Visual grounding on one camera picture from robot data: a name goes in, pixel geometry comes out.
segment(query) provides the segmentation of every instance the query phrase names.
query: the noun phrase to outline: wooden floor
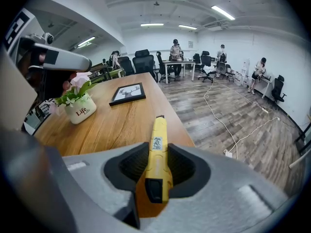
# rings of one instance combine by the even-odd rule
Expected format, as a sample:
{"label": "wooden floor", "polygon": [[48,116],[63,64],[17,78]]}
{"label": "wooden floor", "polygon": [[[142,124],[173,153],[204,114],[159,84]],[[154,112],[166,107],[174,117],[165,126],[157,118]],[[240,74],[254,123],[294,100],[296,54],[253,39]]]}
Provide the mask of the wooden floor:
{"label": "wooden floor", "polygon": [[[223,155],[225,149],[233,147],[234,142],[225,129],[212,114],[203,99],[211,86],[211,81],[194,79],[190,72],[181,81],[170,84],[159,83],[170,104],[180,117],[184,127],[198,148]],[[257,105],[249,103],[236,92],[221,85],[224,84],[237,91],[250,101],[271,107],[259,94],[247,93],[247,89],[228,80],[215,80],[207,99],[216,117],[230,130],[236,142],[251,133],[256,127],[276,117],[266,114]],[[298,137],[298,130],[281,111],[276,111],[281,118],[267,123],[238,144],[238,160],[262,174],[265,178],[281,188],[288,196],[299,192],[302,187],[304,164],[294,170],[289,164],[299,158],[293,141]],[[236,157],[236,148],[232,150]]]}

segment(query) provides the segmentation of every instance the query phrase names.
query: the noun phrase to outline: white desk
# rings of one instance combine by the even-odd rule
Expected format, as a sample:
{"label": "white desk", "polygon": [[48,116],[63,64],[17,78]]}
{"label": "white desk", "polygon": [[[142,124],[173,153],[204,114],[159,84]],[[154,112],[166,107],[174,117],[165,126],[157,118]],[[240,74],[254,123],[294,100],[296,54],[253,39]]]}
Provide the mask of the white desk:
{"label": "white desk", "polygon": [[266,94],[267,94],[267,91],[268,91],[268,88],[269,88],[269,84],[271,84],[271,81],[269,81],[269,80],[267,80],[267,79],[261,79],[261,80],[267,82],[266,89],[264,90],[264,93],[263,93],[263,95],[262,95],[262,98],[264,98],[264,97],[266,96]]}
{"label": "white desk", "polygon": [[186,70],[186,64],[193,64],[193,70],[192,70],[192,81],[194,80],[194,68],[195,68],[195,61],[163,61],[163,64],[165,65],[165,77],[166,77],[166,83],[168,83],[167,78],[167,66],[168,65],[184,65],[184,75],[185,76],[185,70]]}

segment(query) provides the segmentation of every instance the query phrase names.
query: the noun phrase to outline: power cord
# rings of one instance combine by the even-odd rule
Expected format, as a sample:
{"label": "power cord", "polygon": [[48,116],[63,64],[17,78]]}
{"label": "power cord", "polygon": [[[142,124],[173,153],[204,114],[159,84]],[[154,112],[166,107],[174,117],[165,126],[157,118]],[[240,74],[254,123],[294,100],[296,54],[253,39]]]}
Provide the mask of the power cord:
{"label": "power cord", "polygon": [[[259,128],[265,126],[268,122],[271,122],[271,121],[273,121],[273,120],[275,120],[275,119],[278,119],[278,120],[280,121],[280,118],[279,118],[278,116],[276,116],[275,118],[273,118],[273,119],[267,121],[266,123],[260,125],[259,127],[257,127],[257,128],[256,128],[253,132],[251,132],[248,136],[246,136],[246,137],[240,139],[238,142],[236,142],[235,139],[234,139],[234,137],[233,137],[233,135],[232,135],[232,133],[231,133],[231,132],[229,131],[229,129],[227,128],[227,126],[226,126],[220,119],[218,119],[218,118],[215,116],[215,114],[214,114],[212,108],[211,108],[210,105],[208,104],[208,101],[207,101],[207,99],[209,98],[208,92],[212,89],[213,83],[212,83],[211,87],[209,88],[209,90],[204,94],[204,100],[205,100],[206,104],[208,105],[210,111],[212,112],[213,116],[214,116],[218,121],[220,121],[220,122],[224,125],[224,127],[225,127],[226,130],[229,132],[229,134],[231,135],[231,137],[232,137],[232,139],[233,139],[233,141],[234,141],[234,143],[235,143],[235,144],[233,145],[233,147],[232,147],[229,151],[224,150],[224,154],[227,155],[227,153],[230,153],[230,152],[234,149],[234,147],[236,147],[236,159],[238,159],[238,143],[239,143],[240,141],[242,141],[242,140],[246,139],[247,137],[249,137],[250,135],[252,135],[257,129],[259,129]],[[221,84],[221,85],[223,85],[223,86],[227,87],[228,89],[230,89],[230,90],[236,92],[236,93],[239,94],[241,97],[245,98],[249,103],[254,104],[254,102],[251,102],[249,99],[247,99],[246,97],[242,96],[242,95],[241,95],[240,93],[238,93],[237,91],[231,89],[230,87],[228,87],[228,86],[226,86],[226,85],[224,85],[224,84]],[[266,108],[265,106],[260,107],[259,104],[257,104],[257,106],[258,106],[259,108],[261,108],[263,111],[265,111],[266,113],[269,113],[267,110],[264,109],[264,108]]]}

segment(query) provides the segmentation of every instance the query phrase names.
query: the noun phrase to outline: person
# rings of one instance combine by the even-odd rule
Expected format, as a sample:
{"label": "person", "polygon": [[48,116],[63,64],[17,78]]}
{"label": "person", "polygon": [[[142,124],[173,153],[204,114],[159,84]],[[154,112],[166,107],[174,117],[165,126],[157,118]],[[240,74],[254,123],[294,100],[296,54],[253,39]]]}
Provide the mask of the person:
{"label": "person", "polygon": [[[174,39],[173,46],[171,47],[170,56],[172,60],[181,60],[182,58],[182,50],[178,44],[178,40]],[[180,79],[180,71],[181,71],[181,64],[173,65],[174,73],[175,73],[175,80]]]}
{"label": "person", "polygon": [[109,58],[109,64],[113,69],[121,68],[121,65],[118,62],[118,57],[120,56],[119,51],[113,51]]}
{"label": "person", "polygon": [[219,71],[218,66],[219,66],[220,59],[221,59],[222,62],[227,63],[227,53],[225,52],[224,44],[221,44],[220,50],[217,51],[217,58],[218,58],[218,61],[217,61],[217,64],[216,64],[216,76],[215,76],[215,78],[219,79],[220,71]]}
{"label": "person", "polygon": [[255,71],[252,75],[252,82],[251,85],[248,88],[247,92],[251,92],[253,95],[255,94],[254,89],[256,86],[256,80],[260,79],[261,76],[266,72],[266,58],[262,58],[260,61],[257,62],[257,64],[255,65]]}

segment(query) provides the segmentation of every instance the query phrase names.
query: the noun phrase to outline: desk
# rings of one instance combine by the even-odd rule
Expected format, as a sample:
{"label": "desk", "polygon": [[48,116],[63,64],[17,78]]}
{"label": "desk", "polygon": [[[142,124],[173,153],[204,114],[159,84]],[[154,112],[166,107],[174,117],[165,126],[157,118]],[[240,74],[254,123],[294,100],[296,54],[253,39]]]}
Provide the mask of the desk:
{"label": "desk", "polygon": [[[109,106],[118,87],[142,83],[146,99]],[[89,91],[97,110],[88,119],[73,125],[64,108],[60,116],[50,115],[35,133],[43,144],[56,147],[62,156],[110,150],[138,142],[150,142],[156,116],[167,120],[168,142],[195,147],[182,122],[150,73],[142,73],[99,83]],[[150,203],[145,173],[137,183],[139,217],[157,216],[165,205]]]}
{"label": "desk", "polygon": [[193,70],[192,70],[192,81],[194,79],[194,68],[195,68],[195,61],[163,61],[165,65],[165,77],[166,77],[166,83],[168,83],[168,78],[167,78],[167,66],[168,65],[178,65],[178,64],[183,64],[184,65],[184,76],[185,76],[185,70],[186,70],[186,64],[193,64]]}
{"label": "desk", "polygon": [[261,79],[261,80],[267,82],[266,89],[264,90],[263,95],[262,95],[262,98],[264,99],[264,97],[265,97],[266,94],[267,94],[267,91],[268,91],[268,88],[269,88],[269,84],[271,84],[271,81],[270,81],[270,80],[267,80],[267,79]]}

